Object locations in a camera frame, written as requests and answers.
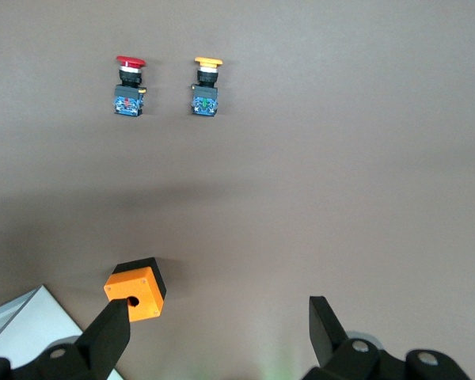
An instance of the silver bolt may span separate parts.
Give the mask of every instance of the silver bolt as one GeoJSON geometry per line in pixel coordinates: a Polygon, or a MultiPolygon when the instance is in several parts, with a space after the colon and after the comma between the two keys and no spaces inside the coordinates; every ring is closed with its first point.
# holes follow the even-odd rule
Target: silver bolt
{"type": "Polygon", "coordinates": [[[368,351],[370,351],[370,348],[367,346],[367,344],[364,343],[361,340],[356,340],[354,343],[351,344],[351,346],[357,352],[368,352],[368,351]]]}
{"type": "Polygon", "coordinates": [[[62,356],[65,355],[65,348],[59,348],[57,350],[54,350],[51,354],[49,354],[49,357],[51,359],[57,359],[57,358],[61,358],[62,356]]]}
{"type": "Polygon", "coordinates": [[[438,360],[436,359],[436,356],[430,354],[429,352],[420,352],[418,357],[422,363],[427,364],[428,366],[438,366],[438,360]]]}

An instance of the gray surface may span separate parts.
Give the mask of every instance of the gray surface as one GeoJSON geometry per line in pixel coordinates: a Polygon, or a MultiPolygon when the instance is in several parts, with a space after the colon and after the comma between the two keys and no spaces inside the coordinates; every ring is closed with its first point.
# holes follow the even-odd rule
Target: gray surface
{"type": "Polygon", "coordinates": [[[0,89],[0,303],[46,283],[85,327],[155,255],[125,378],[300,378],[309,295],[475,378],[475,2],[0,2],[0,89]]]}

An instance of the orange box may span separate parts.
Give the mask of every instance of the orange box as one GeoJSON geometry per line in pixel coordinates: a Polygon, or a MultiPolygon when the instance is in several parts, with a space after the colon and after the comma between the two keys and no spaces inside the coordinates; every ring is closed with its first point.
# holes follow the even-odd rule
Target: orange box
{"type": "Polygon", "coordinates": [[[158,272],[160,278],[157,281],[150,266],[116,272],[119,267],[120,265],[116,267],[115,272],[109,276],[107,283],[104,285],[108,300],[126,298],[128,300],[128,319],[130,322],[159,317],[164,306],[165,297],[165,287],[160,272],[158,272]],[[161,283],[163,292],[158,286],[159,283],[161,283]]]}

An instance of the yellow tab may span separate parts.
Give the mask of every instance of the yellow tab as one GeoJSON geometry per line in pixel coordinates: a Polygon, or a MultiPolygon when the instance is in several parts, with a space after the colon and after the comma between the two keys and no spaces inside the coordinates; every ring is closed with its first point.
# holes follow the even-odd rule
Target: yellow tab
{"type": "Polygon", "coordinates": [[[200,63],[201,67],[211,67],[213,69],[216,69],[218,66],[223,64],[221,59],[205,57],[196,57],[196,62],[200,63]]]}

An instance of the screw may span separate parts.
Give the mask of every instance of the screw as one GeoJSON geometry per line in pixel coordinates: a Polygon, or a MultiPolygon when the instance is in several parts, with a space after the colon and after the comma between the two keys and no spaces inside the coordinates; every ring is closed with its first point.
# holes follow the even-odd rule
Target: screw
{"type": "Polygon", "coordinates": [[[430,354],[429,352],[420,352],[417,357],[422,363],[427,364],[428,366],[438,366],[438,360],[436,359],[436,356],[430,354]]]}
{"type": "Polygon", "coordinates": [[[58,348],[57,350],[54,350],[51,354],[49,354],[49,357],[51,359],[61,358],[65,355],[65,352],[65,348],[58,348]]]}
{"type": "Polygon", "coordinates": [[[361,340],[356,340],[354,343],[351,344],[351,346],[357,352],[368,352],[368,351],[370,351],[370,348],[367,346],[367,344],[364,343],[361,340]]]}

